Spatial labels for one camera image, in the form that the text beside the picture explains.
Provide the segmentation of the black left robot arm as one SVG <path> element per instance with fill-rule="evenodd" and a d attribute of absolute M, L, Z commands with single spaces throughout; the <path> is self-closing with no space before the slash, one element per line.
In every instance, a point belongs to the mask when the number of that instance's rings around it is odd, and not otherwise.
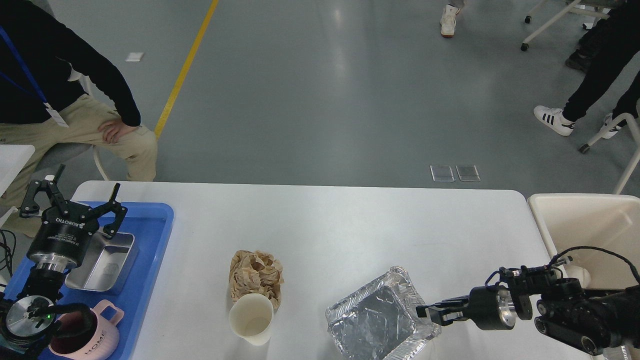
<path fill-rule="evenodd" d="M 22 218 L 39 218 L 41 225 L 27 257 L 34 262 L 23 289 L 14 300 L 1 298 L 1 353 L 11 360 L 36 360 L 55 337 L 87 332 L 93 317 L 83 303 L 59 304 L 67 275 L 83 264 L 99 219 L 108 213 L 114 221 L 102 230 L 117 234 L 128 209 L 117 200 L 116 183 L 110 199 L 91 207 L 64 198 L 58 189 L 64 165 L 51 179 L 32 180 L 19 209 Z"/>

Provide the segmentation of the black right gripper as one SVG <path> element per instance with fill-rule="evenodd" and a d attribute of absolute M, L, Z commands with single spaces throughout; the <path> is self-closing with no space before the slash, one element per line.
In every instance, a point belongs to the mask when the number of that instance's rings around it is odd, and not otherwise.
<path fill-rule="evenodd" d="M 431 305 L 415 307 L 419 318 L 430 318 L 439 326 L 449 326 L 454 322 L 469 319 L 480 330 L 512 330 L 517 315 L 512 296 L 503 285 L 477 286 L 469 295 L 462 295 L 437 301 Z"/>

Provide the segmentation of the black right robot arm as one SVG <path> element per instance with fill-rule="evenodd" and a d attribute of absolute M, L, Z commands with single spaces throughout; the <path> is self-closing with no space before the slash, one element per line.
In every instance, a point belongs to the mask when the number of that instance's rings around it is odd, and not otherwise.
<path fill-rule="evenodd" d="M 534 319 L 537 330 L 562 344 L 592 356 L 619 346 L 640 344 L 640 289 L 585 289 L 577 278 L 567 277 L 560 266 L 569 262 L 568 250 L 554 255 L 546 265 L 501 267 L 498 281 L 474 287 L 459 296 L 416 306 L 416 314 L 439 326 L 473 321 L 485 331 L 512 330 L 515 319 Z M 540 296 L 533 316 L 531 296 Z"/>

